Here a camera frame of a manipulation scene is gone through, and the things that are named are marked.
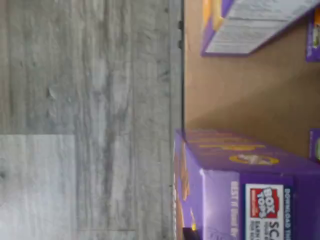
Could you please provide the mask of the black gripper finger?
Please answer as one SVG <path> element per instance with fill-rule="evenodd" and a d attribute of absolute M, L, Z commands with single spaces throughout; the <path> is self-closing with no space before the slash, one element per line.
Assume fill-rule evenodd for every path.
<path fill-rule="evenodd" d="M 200 240 L 198 231 L 191 227 L 183 227 L 182 234 L 184 240 Z"/>

